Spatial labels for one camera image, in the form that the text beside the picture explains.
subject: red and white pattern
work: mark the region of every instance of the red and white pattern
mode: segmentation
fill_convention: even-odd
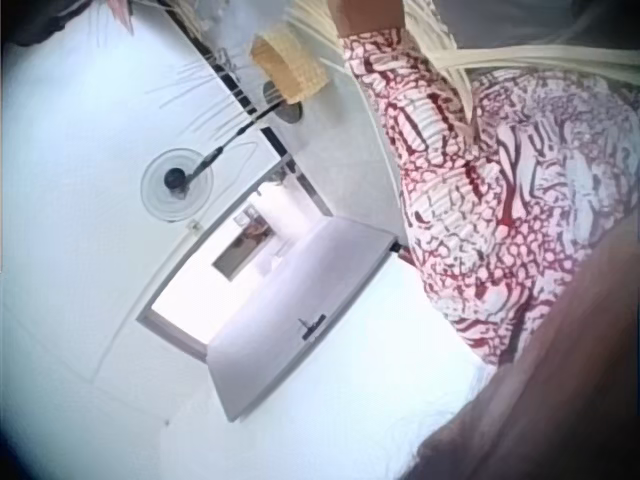
[[[637,205],[640,93],[571,72],[500,70],[474,82],[472,129],[407,32],[343,47],[397,154],[429,299],[486,362],[510,361]]]

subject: door handle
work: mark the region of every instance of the door handle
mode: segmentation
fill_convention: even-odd
[[[306,332],[304,332],[304,335],[302,335],[302,340],[304,340],[305,342],[307,340],[309,340],[309,338],[311,338],[311,335],[313,335],[314,333],[316,333],[316,331],[318,330],[318,328],[320,328],[320,325],[322,325],[324,323],[324,321],[327,319],[326,315],[320,315],[320,318],[318,318],[318,320],[309,325],[308,322],[305,322],[304,320],[302,320],[301,318],[298,319],[298,322],[300,322],[300,324],[305,328]]]

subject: wicker lampshade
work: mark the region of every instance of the wicker lampshade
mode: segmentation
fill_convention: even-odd
[[[290,105],[308,99],[329,83],[324,67],[285,25],[256,36],[251,58]]]

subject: person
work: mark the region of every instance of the person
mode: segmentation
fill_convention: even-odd
[[[640,91],[557,69],[473,77],[474,122],[405,30],[401,0],[330,0],[348,69],[400,170],[433,305],[513,362],[580,264],[638,203]]]
[[[425,291],[500,365],[402,479],[640,478],[638,91],[485,73],[470,135],[401,0],[329,5],[396,152]]]

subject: patterned dress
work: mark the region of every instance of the patterned dress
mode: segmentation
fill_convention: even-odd
[[[487,363],[512,361],[637,206],[640,93],[572,72],[499,70],[473,82],[471,128],[406,31],[342,42],[396,153],[427,296]]]

